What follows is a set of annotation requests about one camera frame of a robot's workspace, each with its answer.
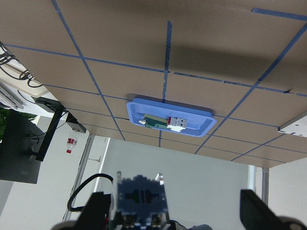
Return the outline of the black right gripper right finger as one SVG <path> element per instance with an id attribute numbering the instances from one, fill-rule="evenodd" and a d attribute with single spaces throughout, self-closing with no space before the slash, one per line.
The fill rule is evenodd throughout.
<path id="1" fill-rule="evenodd" d="M 280 219 L 252 190 L 241 190 L 239 214 L 246 230 L 285 229 Z"/>

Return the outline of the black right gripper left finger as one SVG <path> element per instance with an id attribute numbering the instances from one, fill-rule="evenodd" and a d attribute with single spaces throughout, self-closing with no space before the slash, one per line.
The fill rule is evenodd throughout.
<path id="1" fill-rule="evenodd" d="M 77 230 L 106 230 L 111 194 L 92 193 L 77 222 Z"/>

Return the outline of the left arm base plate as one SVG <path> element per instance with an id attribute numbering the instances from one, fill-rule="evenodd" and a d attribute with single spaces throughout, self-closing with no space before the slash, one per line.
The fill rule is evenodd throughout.
<path id="1" fill-rule="evenodd" d="M 307 137 L 307 112 L 296 116 L 290 121 L 279 127 L 278 132 L 295 135 L 299 137 Z"/>

